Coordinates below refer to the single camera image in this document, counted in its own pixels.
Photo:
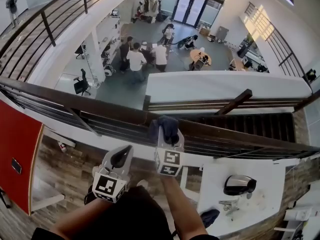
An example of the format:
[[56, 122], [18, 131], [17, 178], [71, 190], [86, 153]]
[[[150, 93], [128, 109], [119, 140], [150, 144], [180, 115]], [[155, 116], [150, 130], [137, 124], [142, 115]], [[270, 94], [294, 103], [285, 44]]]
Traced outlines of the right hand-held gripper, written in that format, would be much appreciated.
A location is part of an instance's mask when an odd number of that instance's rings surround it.
[[[175, 147], [184, 147], [185, 138], [180, 130], [177, 132], [178, 142]], [[176, 177], [183, 167], [184, 153], [173, 149], [165, 149], [163, 127], [158, 128], [157, 146], [154, 153], [156, 172], [159, 175]]]

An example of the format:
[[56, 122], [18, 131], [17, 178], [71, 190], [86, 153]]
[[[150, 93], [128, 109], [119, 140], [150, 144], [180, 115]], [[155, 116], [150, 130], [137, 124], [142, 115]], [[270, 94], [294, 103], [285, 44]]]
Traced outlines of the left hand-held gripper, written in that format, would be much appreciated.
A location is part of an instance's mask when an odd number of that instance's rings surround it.
[[117, 147], [107, 152], [102, 165], [92, 169], [92, 192], [96, 198], [117, 203], [128, 190], [129, 170], [133, 158], [132, 145]]

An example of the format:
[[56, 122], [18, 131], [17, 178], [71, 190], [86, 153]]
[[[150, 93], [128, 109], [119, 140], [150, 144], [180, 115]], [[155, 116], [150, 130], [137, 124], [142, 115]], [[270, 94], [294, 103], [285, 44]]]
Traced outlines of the dark blue cloth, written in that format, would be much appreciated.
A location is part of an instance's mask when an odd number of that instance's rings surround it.
[[162, 128], [163, 140], [166, 144], [174, 146], [179, 142], [179, 121], [166, 115], [153, 119], [148, 128], [149, 138], [156, 142], [159, 137], [159, 129]]
[[209, 210], [206, 210], [200, 214], [200, 218], [202, 220], [202, 223], [204, 227], [207, 229], [209, 226], [211, 226], [215, 220], [218, 218], [220, 215], [220, 211], [212, 208]]

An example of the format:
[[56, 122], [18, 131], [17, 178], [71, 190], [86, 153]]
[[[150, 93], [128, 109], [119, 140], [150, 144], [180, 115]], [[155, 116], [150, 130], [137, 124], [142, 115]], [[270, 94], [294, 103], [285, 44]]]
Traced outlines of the dark wooden railing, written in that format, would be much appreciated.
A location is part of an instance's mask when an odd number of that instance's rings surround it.
[[[157, 114], [107, 103], [0, 76], [0, 91], [12, 102], [39, 115], [91, 133], [143, 146], [153, 146], [148, 127]], [[211, 157], [281, 160], [320, 154], [320, 147], [241, 133], [188, 120], [178, 128], [184, 151]]]

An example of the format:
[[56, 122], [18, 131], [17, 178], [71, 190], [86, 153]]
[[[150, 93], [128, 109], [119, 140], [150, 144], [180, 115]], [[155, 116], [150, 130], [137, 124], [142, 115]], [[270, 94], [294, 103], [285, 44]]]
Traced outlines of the person's left forearm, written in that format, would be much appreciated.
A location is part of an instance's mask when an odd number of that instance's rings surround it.
[[65, 240], [71, 240], [111, 206], [111, 202], [97, 198], [89, 204], [68, 213], [56, 222], [50, 231]]

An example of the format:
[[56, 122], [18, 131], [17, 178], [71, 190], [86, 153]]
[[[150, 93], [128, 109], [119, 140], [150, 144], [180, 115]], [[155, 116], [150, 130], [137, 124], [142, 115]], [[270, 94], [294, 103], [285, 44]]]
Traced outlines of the black metal balcony railing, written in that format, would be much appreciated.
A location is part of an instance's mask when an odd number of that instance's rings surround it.
[[262, 39], [271, 48], [283, 73], [286, 76], [299, 77], [306, 80], [306, 73], [292, 48], [267, 16], [263, 14], [263, 9], [261, 7], [257, 8], [253, 3], [249, 2], [244, 13], [249, 22], [257, 29]]
[[0, 35], [0, 77], [26, 82], [46, 51], [101, 0], [52, 0]]

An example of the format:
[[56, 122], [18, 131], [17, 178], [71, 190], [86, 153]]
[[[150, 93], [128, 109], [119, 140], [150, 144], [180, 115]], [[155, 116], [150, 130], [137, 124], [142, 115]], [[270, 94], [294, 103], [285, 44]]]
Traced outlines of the person's black shirt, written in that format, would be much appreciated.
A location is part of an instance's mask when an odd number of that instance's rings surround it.
[[[38, 227], [31, 240], [65, 239]], [[145, 188], [135, 186], [71, 240], [173, 240], [173, 236], [163, 209]], [[220, 239], [207, 233], [190, 240]]]

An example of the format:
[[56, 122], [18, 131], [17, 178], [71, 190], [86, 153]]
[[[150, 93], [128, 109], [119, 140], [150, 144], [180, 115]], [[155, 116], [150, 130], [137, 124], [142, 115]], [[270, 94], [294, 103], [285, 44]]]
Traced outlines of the small grey metal tool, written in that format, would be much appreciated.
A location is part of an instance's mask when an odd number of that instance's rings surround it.
[[223, 210], [225, 211], [226, 216], [230, 216], [236, 211], [239, 211], [238, 203], [239, 199], [233, 199], [233, 200], [220, 200], [218, 202], [220, 205], [223, 205]]

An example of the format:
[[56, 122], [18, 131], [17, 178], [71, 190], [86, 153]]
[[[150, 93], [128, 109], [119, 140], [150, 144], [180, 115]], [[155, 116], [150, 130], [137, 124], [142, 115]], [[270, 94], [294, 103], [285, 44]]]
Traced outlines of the round wooden table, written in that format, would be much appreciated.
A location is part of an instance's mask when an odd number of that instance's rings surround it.
[[190, 51], [190, 53], [189, 53], [189, 56], [191, 58], [191, 61], [194, 62], [194, 63], [196, 63], [198, 60], [201, 60], [202, 58], [206, 57], [207, 60], [204, 63], [204, 65], [205, 66], [211, 66], [212, 65], [211, 57], [201, 49], [192, 49]]

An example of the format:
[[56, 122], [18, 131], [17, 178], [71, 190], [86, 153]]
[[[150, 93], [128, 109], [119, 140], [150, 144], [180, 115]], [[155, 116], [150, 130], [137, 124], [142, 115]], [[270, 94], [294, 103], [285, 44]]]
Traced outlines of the white round wheeled device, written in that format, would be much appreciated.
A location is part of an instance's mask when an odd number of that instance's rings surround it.
[[115, 73], [116, 73], [116, 70], [113, 68], [111, 64], [106, 64], [104, 66], [104, 74], [106, 77], [111, 77]]

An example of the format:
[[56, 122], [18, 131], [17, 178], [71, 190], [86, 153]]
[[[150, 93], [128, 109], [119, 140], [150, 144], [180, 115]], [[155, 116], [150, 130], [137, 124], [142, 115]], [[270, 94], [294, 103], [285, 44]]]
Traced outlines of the black smartphone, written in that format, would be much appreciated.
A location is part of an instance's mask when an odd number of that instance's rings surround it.
[[22, 173], [22, 166], [18, 163], [18, 161], [15, 158], [12, 158], [11, 166], [19, 175]]

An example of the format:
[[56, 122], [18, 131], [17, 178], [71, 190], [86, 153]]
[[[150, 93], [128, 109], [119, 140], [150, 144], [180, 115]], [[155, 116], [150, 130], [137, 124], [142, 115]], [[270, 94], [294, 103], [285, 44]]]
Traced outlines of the red table with white legs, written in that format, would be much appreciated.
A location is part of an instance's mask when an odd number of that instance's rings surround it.
[[[42, 122], [0, 100], [0, 188], [28, 216], [65, 198], [35, 176], [43, 136], [73, 148], [76, 146]], [[21, 174], [13, 169], [12, 158], [21, 165]]]

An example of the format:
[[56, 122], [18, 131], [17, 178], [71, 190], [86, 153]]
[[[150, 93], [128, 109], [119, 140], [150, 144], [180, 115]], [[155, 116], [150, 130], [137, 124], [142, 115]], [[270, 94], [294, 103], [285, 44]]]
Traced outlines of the black equipment stand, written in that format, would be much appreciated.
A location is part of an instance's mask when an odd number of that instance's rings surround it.
[[12, 202], [9, 199], [8, 195], [5, 193], [5, 191], [3, 189], [0, 188], [0, 199], [2, 200], [4, 206], [7, 209], [10, 209], [12, 206]]

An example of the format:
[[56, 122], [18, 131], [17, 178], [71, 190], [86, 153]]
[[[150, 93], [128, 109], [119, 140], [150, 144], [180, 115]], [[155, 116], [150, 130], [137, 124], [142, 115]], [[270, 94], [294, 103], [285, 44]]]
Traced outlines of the grey metal cabinet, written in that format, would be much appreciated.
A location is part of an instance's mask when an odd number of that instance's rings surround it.
[[215, 34], [215, 37], [218, 39], [218, 40], [221, 40], [221, 41], [224, 41], [227, 34], [229, 32], [229, 29], [223, 27], [223, 26], [219, 26], [218, 29], [217, 29], [217, 32]]

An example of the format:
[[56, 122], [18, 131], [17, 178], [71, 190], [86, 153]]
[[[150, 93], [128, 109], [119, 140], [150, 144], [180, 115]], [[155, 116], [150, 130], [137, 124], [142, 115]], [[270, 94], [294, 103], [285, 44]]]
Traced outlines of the white side desk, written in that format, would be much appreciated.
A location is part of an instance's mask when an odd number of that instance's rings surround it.
[[320, 235], [320, 199], [302, 197], [284, 215], [284, 226], [274, 227], [279, 240], [315, 240]]

